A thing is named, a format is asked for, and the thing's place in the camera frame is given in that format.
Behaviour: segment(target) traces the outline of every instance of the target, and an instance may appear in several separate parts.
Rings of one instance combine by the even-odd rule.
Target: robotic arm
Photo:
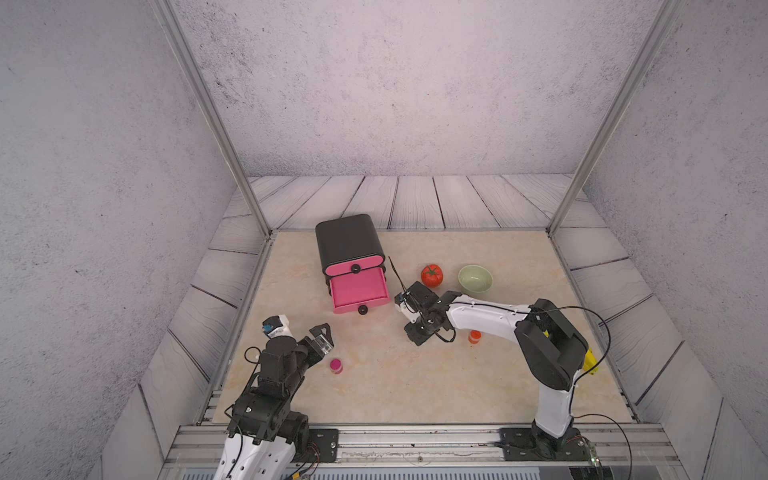
[[[279,478],[293,457],[302,455],[309,441],[309,419],[293,412],[290,402],[304,381],[304,373],[333,348],[327,323],[310,329],[313,339],[296,341],[284,315],[263,322],[269,337],[259,355],[261,370],[251,375],[232,405],[227,439],[215,480]]]
[[[473,329],[517,343],[540,382],[538,411],[531,426],[533,443],[545,456],[563,449],[573,424],[574,379],[585,361],[587,369],[596,362],[587,341],[552,302],[539,299],[530,306],[506,305],[451,291],[438,297],[420,282],[397,295],[395,302],[408,318],[405,331],[417,346],[441,328]]]

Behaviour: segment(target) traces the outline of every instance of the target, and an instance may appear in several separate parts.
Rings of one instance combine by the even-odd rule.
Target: tomato
[[[424,270],[422,270],[422,283],[429,288],[435,288],[442,283],[442,270],[440,270],[440,267],[435,264],[425,266]]]

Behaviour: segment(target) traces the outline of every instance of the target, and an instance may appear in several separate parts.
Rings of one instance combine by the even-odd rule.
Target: mounting plate
[[[504,452],[506,462],[589,462],[591,456],[585,442],[579,445],[579,441],[566,442],[558,452],[552,452],[545,446],[536,446],[531,429],[499,429],[502,440],[498,446]],[[567,438],[580,435],[578,429],[570,427],[566,433]]]
[[[336,450],[339,448],[339,430],[337,429],[310,429],[310,445],[317,445],[320,451],[320,463],[334,463]],[[296,455],[293,462],[314,462],[317,458],[311,448],[307,448],[304,455]]]

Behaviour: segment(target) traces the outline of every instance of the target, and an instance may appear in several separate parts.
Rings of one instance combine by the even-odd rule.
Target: green bowl
[[[465,293],[485,293],[493,286],[493,275],[479,265],[467,265],[458,271],[458,283]]]

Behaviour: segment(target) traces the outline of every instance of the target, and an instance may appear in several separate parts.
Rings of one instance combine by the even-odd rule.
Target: gray wall
[[[147,0],[0,3],[0,477],[85,478],[234,189]]]
[[[768,452],[768,3],[686,5],[586,191]]]
[[[575,170],[660,0],[173,0],[249,175]]]

